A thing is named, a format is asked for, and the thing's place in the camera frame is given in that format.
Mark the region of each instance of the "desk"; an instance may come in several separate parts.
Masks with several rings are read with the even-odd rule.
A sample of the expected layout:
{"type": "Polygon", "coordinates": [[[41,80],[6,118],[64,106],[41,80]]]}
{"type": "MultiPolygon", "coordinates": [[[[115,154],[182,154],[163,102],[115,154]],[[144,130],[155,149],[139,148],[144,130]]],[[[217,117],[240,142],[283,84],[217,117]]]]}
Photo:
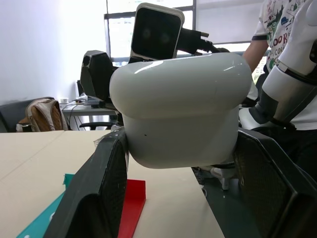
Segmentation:
{"type": "MultiPolygon", "coordinates": [[[[64,191],[63,175],[76,173],[94,152],[93,141],[105,133],[33,132],[15,134],[14,140],[7,140],[8,133],[0,134],[3,148],[13,148],[33,136],[46,138],[35,149],[24,148],[25,157],[0,151],[0,168],[7,167],[9,159],[21,158],[0,179],[0,237],[17,236],[49,206],[64,191]]],[[[145,180],[147,189],[134,238],[224,238],[190,168],[152,170],[130,157],[128,178],[145,180]]]]}
{"type": "Polygon", "coordinates": [[[116,115],[113,110],[105,109],[105,108],[92,108],[90,105],[68,105],[65,104],[60,105],[61,109],[63,109],[63,113],[66,117],[72,115],[74,117],[80,116],[107,116],[107,115],[116,115]]]}

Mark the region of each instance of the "beige backpack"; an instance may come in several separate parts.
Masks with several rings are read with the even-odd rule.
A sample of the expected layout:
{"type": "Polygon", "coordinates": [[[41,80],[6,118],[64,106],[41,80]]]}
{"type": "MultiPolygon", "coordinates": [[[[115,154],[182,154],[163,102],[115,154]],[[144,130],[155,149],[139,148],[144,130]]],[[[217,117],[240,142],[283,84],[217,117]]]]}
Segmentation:
{"type": "Polygon", "coordinates": [[[31,102],[25,110],[25,118],[16,125],[17,132],[52,130],[68,130],[68,127],[58,101],[50,97],[31,102]]]}

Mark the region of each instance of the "graphic t-shirt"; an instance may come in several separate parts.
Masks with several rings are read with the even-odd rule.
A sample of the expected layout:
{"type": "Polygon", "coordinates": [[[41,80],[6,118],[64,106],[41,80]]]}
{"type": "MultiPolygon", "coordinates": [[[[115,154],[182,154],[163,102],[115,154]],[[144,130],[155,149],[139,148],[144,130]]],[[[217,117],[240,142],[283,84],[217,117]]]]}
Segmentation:
{"type": "MultiPolygon", "coordinates": [[[[252,38],[252,40],[267,40],[271,47],[264,71],[270,72],[278,63],[278,57],[283,52],[291,34],[295,15],[305,2],[306,0],[264,1],[260,12],[260,21],[252,38]]],[[[317,97],[294,117],[291,123],[298,130],[317,129],[317,97]]]]}
{"type": "Polygon", "coordinates": [[[252,40],[267,39],[271,48],[266,66],[270,72],[278,63],[291,34],[296,13],[306,0],[266,0],[260,12],[260,22],[252,40]]]}

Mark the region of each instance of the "teal object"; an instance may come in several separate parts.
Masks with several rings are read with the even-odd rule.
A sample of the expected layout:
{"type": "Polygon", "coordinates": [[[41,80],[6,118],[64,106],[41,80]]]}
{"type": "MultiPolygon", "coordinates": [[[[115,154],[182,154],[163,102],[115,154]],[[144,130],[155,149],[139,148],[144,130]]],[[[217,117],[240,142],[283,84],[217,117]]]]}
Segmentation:
{"type": "MultiPolygon", "coordinates": [[[[74,175],[65,174],[64,185],[68,188],[69,183],[74,175]]],[[[64,192],[51,203],[27,228],[25,228],[17,238],[43,238],[46,229],[48,228],[51,220],[51,215],[56,211],[64,192]]]]}
{"type": "Polygon", "coordinates": [[[69,184],[70,184],[70,181],[71,179],[74,177],[74,175],[71,175],[71,174],[65,174],[64,176],[64,185],[66,188],[68,188],[69,184]]]}

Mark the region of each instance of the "red object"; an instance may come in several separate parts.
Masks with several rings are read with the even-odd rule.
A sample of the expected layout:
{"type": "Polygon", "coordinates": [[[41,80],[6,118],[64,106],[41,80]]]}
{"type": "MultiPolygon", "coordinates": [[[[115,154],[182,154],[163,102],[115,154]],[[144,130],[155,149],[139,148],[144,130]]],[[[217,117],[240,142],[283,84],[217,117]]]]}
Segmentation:
{"type": "Polygon", "coordinates": [[[145,181],[127,181],[118,238],[132,238],[145,204],[145,181]]]}

